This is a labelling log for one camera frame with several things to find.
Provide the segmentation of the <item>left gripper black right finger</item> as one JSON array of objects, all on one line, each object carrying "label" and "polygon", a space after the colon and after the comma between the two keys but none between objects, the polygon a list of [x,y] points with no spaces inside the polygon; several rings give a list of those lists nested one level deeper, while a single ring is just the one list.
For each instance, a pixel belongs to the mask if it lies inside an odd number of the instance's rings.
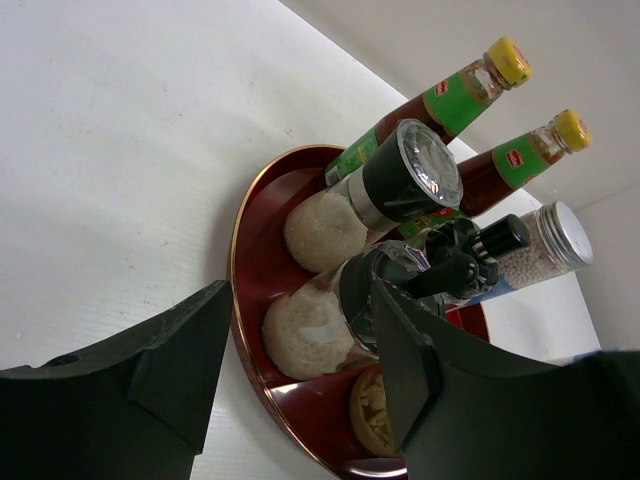
[{"label": "left gripper black right finger", "polygon": [[383,280],[372,307],[410,478],[638,477],[637,352],[536,361],[458,329]]}]

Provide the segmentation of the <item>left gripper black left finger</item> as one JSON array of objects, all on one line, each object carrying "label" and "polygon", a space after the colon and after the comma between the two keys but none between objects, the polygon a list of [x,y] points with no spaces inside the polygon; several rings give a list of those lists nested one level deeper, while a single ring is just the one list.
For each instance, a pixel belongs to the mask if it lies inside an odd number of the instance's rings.
[{"label": "left gripper black left finger", "polygon": [[187,479],[203,451],[233,309],[217,280],[40,367],[1,374],[5,479]]}]

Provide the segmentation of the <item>black cap spice jar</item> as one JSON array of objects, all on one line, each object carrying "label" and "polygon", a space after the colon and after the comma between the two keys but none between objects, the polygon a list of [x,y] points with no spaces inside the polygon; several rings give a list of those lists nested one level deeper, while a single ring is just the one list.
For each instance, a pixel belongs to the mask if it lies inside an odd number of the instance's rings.
[{"label": "black cap spice jar", "polygon": [[364,370],[349,396],[349,419],[358,442],[379,457],[398,458],[387,411],[386,392],[378,365]]},{"label": "black cap spice jar", "polygon": [[479,276],[468,286],[445,294],[449,308],[459,308],[488,294],[500,279],[499,261],[530,246],[531,235],[524,222],[509,214],[491,225],[480,228],[472,220],[457,217],[430,230],[424,250],[430,265],[436,265],[452,254],[463,253],[474,258]]}]

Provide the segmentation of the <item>black cap glass shaker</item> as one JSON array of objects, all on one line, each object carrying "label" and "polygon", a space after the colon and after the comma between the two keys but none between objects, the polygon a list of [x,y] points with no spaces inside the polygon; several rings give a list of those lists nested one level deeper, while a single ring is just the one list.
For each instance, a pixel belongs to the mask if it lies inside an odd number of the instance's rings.
[{"label": "black cap glass shaker", "polygon": [[282,374],[298,381],[371,365],[378,360],[375,280],[444,317],[445,296],[478,274],[478,261],[467,253],[429,261],[403,242],[378,243],[275,300],[262,326],[266,352]]}]

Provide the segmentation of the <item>black cap spice jar front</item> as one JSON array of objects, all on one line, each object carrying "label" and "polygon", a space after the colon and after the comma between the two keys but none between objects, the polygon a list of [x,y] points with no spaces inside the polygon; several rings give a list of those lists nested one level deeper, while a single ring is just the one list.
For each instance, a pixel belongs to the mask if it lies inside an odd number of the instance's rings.
[{"label": "black cap spice jar front", "polygon": [[480,228],[472,220],[457,217],[430,230],[424,250],[430,265],[436,265],[452,254],[463,253],[474,258],[479,276],[468,286],[445,294],[449,308],[459,308],[488,294],[500,279],[499,261],[530,246],[531,235],[524,222],[509,214],[491,225]]}]

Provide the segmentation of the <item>silver lid jar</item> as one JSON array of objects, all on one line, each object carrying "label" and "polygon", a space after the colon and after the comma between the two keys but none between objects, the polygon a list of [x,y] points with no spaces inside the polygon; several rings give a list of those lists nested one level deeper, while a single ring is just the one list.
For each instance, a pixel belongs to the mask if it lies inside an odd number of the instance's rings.
[{"label": "silver lid jar", "polygon": [[593,263],[590,240],[574,212],[563,202],[541,206],[520,217],[530,232],[530,246],[498,262],[499,279],[487,292],[463,300],[454,309],[522,290],[575,272]]}]

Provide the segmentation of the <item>green label sauce bottle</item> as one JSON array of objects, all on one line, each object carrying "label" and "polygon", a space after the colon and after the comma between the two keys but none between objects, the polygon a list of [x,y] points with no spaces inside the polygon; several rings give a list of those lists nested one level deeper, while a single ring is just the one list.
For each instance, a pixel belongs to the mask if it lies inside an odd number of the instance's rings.
[{"label": "green label sauce bottle", "polygon": [[581,116],[574,110],[564,110],[548,124],[461,162],[458,170],[464,193],[460,205],[405,223],[397,231],[409,239],[456,217],[478,217],[591,142]]},{"label": "green label sauce bottle", "polygon": [[521,86],[532,74],[519,46],[509,37],[499,38],[481,58],[382,117],[326,167],[326,184],[332,186],[362,166],[403,119],[422,122],[450,143],[504,92]]}]

